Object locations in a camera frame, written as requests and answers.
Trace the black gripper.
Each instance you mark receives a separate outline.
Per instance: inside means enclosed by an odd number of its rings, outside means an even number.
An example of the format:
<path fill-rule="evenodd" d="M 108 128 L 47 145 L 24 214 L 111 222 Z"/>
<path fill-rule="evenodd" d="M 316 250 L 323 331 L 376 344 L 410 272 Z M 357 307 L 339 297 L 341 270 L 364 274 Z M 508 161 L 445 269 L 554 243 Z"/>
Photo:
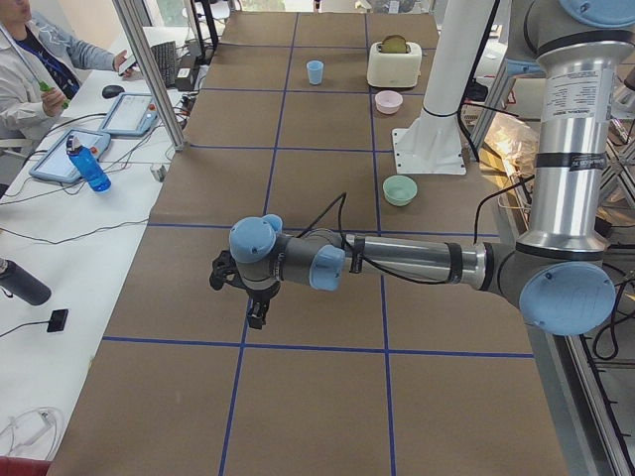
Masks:
<path fill-rule="evenodd" d="M 266 315 L 270 300 L 275 296 L 275 286 L 266 290 L 248 288 L 228 250 L 222 250 L 212 261 L 209 284 L 215 291 L 220 291 L 224 285 L 245 291 L 252 300 L 247 311 L 248 326 L 252 329 L 262 329 L 266 325 Z"/>

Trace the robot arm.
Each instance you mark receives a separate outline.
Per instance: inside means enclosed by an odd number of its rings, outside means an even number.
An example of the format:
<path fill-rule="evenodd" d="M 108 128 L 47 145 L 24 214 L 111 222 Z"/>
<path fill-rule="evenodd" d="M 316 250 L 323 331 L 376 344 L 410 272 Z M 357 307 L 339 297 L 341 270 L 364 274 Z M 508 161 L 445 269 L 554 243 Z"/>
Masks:
<path fill-rule="evenodd" d="M 616 308 L 602 270 L 605 245 L 594 229 L 617 66 L 634 48 L 630 1 L 518 1 L 510 60 L 535 60 L 546 75 L 528 229 L 514 245 L 429 243 L 346 235 L 310 226 L 283 231 L 274 214 L 238 221 L 213 261 L 214 289 L 233 286 L 252 300 L 261 328 L 284 281 L 333 291 L 344 273 L 373 268 L 422 285 L 467 284 L 499 295 L 525 321 L 578 335 Z"/>

